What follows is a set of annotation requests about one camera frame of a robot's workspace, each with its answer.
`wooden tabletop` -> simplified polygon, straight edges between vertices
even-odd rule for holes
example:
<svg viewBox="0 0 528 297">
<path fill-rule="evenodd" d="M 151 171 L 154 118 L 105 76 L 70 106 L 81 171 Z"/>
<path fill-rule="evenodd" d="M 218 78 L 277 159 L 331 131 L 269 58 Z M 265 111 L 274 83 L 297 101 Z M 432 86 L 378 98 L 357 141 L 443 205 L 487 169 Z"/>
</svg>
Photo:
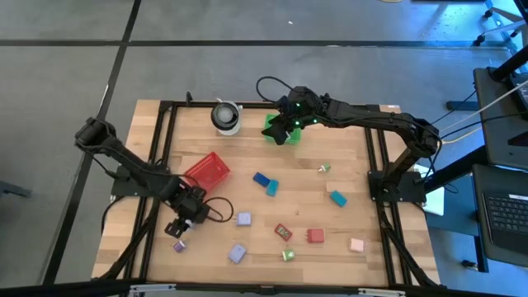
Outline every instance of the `wooden tabletop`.
<svg viewBox="0 0 528 297">
<path fill-rule="evenodd" d="M 159 101 L 137 102 L 126 146 L 147 159 Z M 382 111 L 399 112 L 398 106 L 382 106 Z M 235 136 L 218 133 L 210 121 L 210 108 L 179 108 L 172 138 L 169 165 L 183 173 L 207 153 L 216 152 L 231 173 L 207 197 L 229 198 L 235 216 L 225 224 L 205 221 L 182 238 L 187 248 L 176 253 L 175 238 L 163 230 L 175 213 L 161 206 L 148 268 L 149 281 L 276 284 L 276 285 L 388 285 L 380 242 L 375 204 L 370 200 L 366 173 L 370 169 L 363 128 L 329 129 L 313 125 L 302 131 L 297 145 L 277 146 L 261 135 L 266 114 L 273 110 L 245 109 L 242 128 Z M 379 156 L 374 133 L 376 153 Z M 385 133 L 391 160 L 405 144 L 394 133 Z M 118 137 L 124 138 L 122 131 Z M 159 145 L 161 156 L 163 143 Z M 330 163 L 329 172 L 318 168 Z M 252 180 L 255 172 L 279 181 L 275 197 Z M 340 191 L 347 204 L 340 208 L 330 198 Z M 130 240 L 138 198 L 126 198 L 108 213 L 106 227 L 93 269 L 93 276 L 106 272 Z M 211 203 L 228 213 L 223 201 Z M 405 243 L 422 269 L 439 281 L 431 240 L 423 212 L 415 205 L 399 203 Z M 252 225 L 237 227 L 236 214 L 251 212 Z M 274 228 L 278 223 L 293 236 L 285 242 Z M 325 230 L 324 243 L 308 243 L 308 228 Z M 348 249 L 350 238 L 365 241 L 364 252 Z M 228 259 L 235 244 L 247 249 L 239 264 Z M 285 249 L 295 251 L 295 259 L 284 262 Z M 133 276 L 139 274 L 143 247 L 136 254 Z M 401 282 L 398 257 L 393 247 L 397 280 Z"/>
</svg>

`gray floor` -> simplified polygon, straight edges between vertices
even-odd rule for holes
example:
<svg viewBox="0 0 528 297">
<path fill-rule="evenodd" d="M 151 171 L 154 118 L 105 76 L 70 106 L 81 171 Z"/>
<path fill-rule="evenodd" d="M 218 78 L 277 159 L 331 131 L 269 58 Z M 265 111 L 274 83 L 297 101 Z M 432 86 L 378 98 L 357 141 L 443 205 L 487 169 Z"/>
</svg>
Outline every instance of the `gray floor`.
<svg viewBox="0 0 528 297">
<path fill-rule="evenodd" d="M 132 39 L 473 40 L 494 26 L 481 19 L 482 3 L 445 3 L 144 0 Z M 120 39 L 131 6 L 125 0 L 0 2 L 0 39 Z M 0 199 L 0 287 L 39 281 L 78 168 L 73 134 L 97 113 L 115 56 L 116 48 L 102 47 L 0 48 L 0 180 L 34 192 L 29 200 Z M 473 91 L 473 68 L 499 65 L 509 56 L 504 49 L 129 48 L 107 119 L 125 139 L 137 99 L 181 100 L 190 91 L 199 100 L 256 101 L 257 78 L 276 75 L 343 101 L 399 104 L 433 120 L 445 112 L 445 101 Z M 285 92 L 271 83 L 263 91 L 270 97 Z M 450 120 L 466 115 L 455 113 Z M 438 167 L 482 141 L 477 133 L 446 146 Z M 93 166 L 59 282 L 90 277 L 110 187 L 111 181 Z M 440 230 L 430 234 L 443 284 L 525 294 L 520 285 L 528 281 L 524 268 L 490 262 L 489 274 L 465 270 L 458 263 L 474 259 L 472 239 Z"/>
</svg>

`red basket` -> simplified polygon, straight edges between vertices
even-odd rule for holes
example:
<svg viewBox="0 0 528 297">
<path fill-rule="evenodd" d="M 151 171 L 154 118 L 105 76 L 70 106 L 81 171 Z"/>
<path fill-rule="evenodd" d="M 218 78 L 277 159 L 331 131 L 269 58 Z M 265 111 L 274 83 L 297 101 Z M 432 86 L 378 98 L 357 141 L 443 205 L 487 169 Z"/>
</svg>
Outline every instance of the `red basket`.
<svg viewBox="0 0 528 297">
<path fill-rule="evenodd" d="M 215 152 L 212 152 L 189 168 L 185 175 L 194 177 L 200 183 L 199 186 L 201 188 L 211 191 L 219 182 L 225 179 L 228 173 L 229 168 Z M 190 178 L 187 178 L 187 181 L 192 186 L 196 184 Z"/>
</svg>

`colorful block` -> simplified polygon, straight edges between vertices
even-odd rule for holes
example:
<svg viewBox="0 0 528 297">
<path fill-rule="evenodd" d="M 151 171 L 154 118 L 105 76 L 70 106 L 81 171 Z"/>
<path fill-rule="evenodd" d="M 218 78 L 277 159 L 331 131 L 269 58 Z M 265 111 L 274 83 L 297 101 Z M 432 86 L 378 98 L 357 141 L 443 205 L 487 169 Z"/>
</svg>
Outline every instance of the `colorful block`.
<svg viewBox="0 0 528 297">
<path fill-rule="evenodd" d="M 270 179 L 262 175 L 260 172 L 255 173 L 253 180 L 258 182 L 258 184 L 261 186 L 267 186 L 270 184 Z"/>
<path fill-rule="evenodd" d="M 237 226 L 251 226 L 251 213 L 249 212 L 238 213 Z"/>
<path fill-rule="evenodd" d="M 324 163 L 323 165 L 321 165 L 321 167 L 319 168 L 319 172 L 327 172 L 330 170 L 330 168 L 332 168 L 330 166 L 330 164 L 328 163 Z"/>
<path fill-rule="evenodd" d="M 350 239 L 350 250 L 354 252 L 363 252 L 364 243 L 363 240 L 351 238 Z"/>
<path fill-rule="evenodd" d="M 231 249 L 231 252 L 229 252 L 229 259 L 239 264 L 245 254 L 246 248 L 244 248 L 240 244 L 235 244 L 234 247 Z"/>
<path fill-rule="evenodd" d="M 308 242 L 309 243 L 324 243 L 324 230 L 323 229 L 308 229 Z"/>
<path fill-rule="evenodd" d="M 290 239 L 291 235 L 293 235 L 291 233 L 291 231 L 289 231 L 285 226 L 283 226 L 282 224 L 278 224 L 276 227 L 275 227 L 275 233 L 279 234 L 279 236 L 282 237 L 282 239 L 284 239 L 285 241 L 288 241 L 288 239 Z"/>
<path fill-rule="evenodd" d="M 282 258 L 284 259 L 284 261 L 291 261 L 293 260 L 295 257 L 295 253 L 293 250 L 284 250 L 282 251 Z"/>
<path fill-rule="evenodd" d="M 277 188 L 279 187 L 279 182 L 276 180 L 270 180 L 270 184 L 267 185 L 266 188 L 266 195 L 275 197 L 275 194 L 277 193 Z"/>
<path fill-rule="evenodd" d="M 186 245 L 185 245 L 185 243 L 184 243 L 182 240 L 180 240 L 178 243 L 176 243 L 176 244 L 174 245 L 174 250 L 175 250 L 176 252 L 183 252 L 183 250 L 184 250 L 185 248 L 186 248 Z"/>
<path fill-rule="evenodd" d="M 336 202 L 339 207 L 343 207 L 347 203 L 347 198 L 341 195 L 341 193 L 338 191 L 333 191 L 332 194 L 330 194 L 330 198 L 332 198 L 332 200 Z"/>
</svg>

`red block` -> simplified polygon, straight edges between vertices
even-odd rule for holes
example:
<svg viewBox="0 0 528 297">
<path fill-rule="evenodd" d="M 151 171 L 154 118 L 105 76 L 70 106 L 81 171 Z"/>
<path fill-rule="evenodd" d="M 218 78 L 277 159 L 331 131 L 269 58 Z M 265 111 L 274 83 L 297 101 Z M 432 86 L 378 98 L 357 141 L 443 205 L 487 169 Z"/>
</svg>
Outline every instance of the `red block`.
<svg viewBox="0 0 528 297">
<path fill-rule="evenodd" d="M 323 229 L 308 229 L 308 242 L 309 243 L 324 243 L 324 230 Z"/>
<path fill-rule="evenodd" d="M 284 225 L 282 224 L 278 224 L 276 227 L 275 227 L 275 233 L 279 234 L 279 236 L 282 237 L 282 239 L 284 239 L 285 241 L 288 241 L 288 239 L 290 239 L 291 235 L 293 235 L 291 233 L 291 231 L 289 231 Z"/>
</svg>

